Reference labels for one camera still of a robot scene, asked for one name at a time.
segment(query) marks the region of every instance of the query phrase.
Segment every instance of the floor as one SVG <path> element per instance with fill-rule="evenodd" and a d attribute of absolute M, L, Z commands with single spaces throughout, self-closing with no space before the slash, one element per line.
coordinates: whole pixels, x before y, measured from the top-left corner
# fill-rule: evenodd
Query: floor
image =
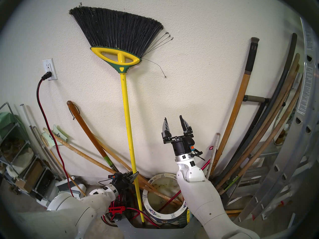
<path fill-rule="evenodd" d="M 272 235 L 273 233 L 280 232 L 287 228 L 292 213 L 296 213 L 295 222 L 303 218 L 307 211 L 311 208 L 319 191 L 319 163 L 316 162 L 314 166 L 307 170 L 304 176 L 303 184 L 300 190 L 295 194 L 290 204 L 277 208 L 271 213 L 265 221 L 260 216 L 252 221 L 251 219 L 245 220 L 241 226 L 256 232 L 261 238 Z M 87 193 L 97 188 L 96 186 L 89 186 Z M 0 186 L 0 199 L 4 207 L 13 212 L 29 212 L 29 211 L 45 211 L 46 208 L 38 204 L 33 198 L 25 194 L 16 195 L 9 190 L 9 184 L 2 181 Z M 245 199 L 240 199 L 232 204 L 230 209 L 241 209 Z M 101 219 L 95 220 L 94 224 L 88 231 L 86 238 L 109 238 L 109 239 L 122 239 L 124 238 L 119 228 L 109 227 L 105 225 Z M 195 238 L 208 238 L 205 230 L 201 227 Z"/>

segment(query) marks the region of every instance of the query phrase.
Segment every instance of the white wall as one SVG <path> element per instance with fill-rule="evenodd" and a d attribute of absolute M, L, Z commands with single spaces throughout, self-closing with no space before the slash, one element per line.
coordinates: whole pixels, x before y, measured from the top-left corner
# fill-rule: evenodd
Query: white wall
<path fill-rule="evenodd" d="M 183 115 L 194 131 L 195 147 L 209 158 L 214 135 L 223 135 L 233 108 L 251 37 L 260 41 L 246 94 L 271 97 L 293 32 L 303 60 L 299 17 L 276 0 L 24 0 L 0 35 L 0 103 L 8 101 L 18 114 L 21 103 L 28 105 L 31 120 L 42 129 L 35 91 L 44 74 L 42 59 L 53 58 L 58 80 L 45 81 L 40 89 L 48 121 L 101 163 L 105 161 L 72 120 L 66 102 L 77 104 L 92 132 L 129 163 L 121 84 L 119 74 L 90 51 L 68 14 L 80 2 L 152 17 L 174 37 L 145 56 L 167 78 L 148 61 L 127 74 L 136 163 L 147 177 L 178 169 L 172 146 L 161 138 L 164 117 L 172 134 L 180 135 Z M 217 171 L 233 155 L 256 110 L 255 103 L 243 103 Z M 70 174 L 108 174 L 63 146 L 60 151 Z"/>

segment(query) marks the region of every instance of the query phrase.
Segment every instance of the red bracket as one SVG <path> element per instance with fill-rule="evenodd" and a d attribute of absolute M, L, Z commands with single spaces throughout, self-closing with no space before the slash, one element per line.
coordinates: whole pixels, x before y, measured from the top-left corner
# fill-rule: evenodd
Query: red bracket
<path fill-rule="evenodd" d="M 109 207 L 108 212 L 115 215 L 116 213 L 122 214 L 126 210 L 125 207 Z"/>

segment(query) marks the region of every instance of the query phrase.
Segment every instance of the yellow sticker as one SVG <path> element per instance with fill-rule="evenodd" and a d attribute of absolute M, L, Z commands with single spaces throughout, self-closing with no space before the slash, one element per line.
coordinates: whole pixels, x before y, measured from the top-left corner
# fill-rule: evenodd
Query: yellow sticker
<path fill-rule="evenodd" d="M 187 219 L 187 224 L 188 224 L 190 222 L 190 210 L 189 209 L 187 209 L 186 219 Z"/>

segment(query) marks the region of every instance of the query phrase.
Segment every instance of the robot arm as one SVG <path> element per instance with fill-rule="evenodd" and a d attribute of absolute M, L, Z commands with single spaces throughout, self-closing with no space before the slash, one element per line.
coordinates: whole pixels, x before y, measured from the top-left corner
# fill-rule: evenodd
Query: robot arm
<path fill-rule="evenodd" d="M 203 225 L 210 239 L 258 239 L 259 236 L 255 232 L 241 228 L 229 219 L 217 190 L 205 178 L 201 168 L 195 165 L 194 160 L 198 153 L 193 154 L 195 150 L 195 142 L 192 139 L 193 131 L 182 116 L 180 119 L 184 131 L 183 136 L 171 136 L 166 118 L 162 136 L 164 144 L 173 145 L 175 160 L 179 166 L 176 174 L 177 183 L 188 208 Z"/>
<path fill-rule="evenodd" d="M 69 193 L 59 194 L 48 206 L 47 212 L 18 213 L 17 224 L 30 238 L 85 238 L 92 222 L 108 212 L 111 202 L 121 190 L 134 181 L 138 172 L 115 173 L 112 182 L 94 189 L 80 200 Z"/>

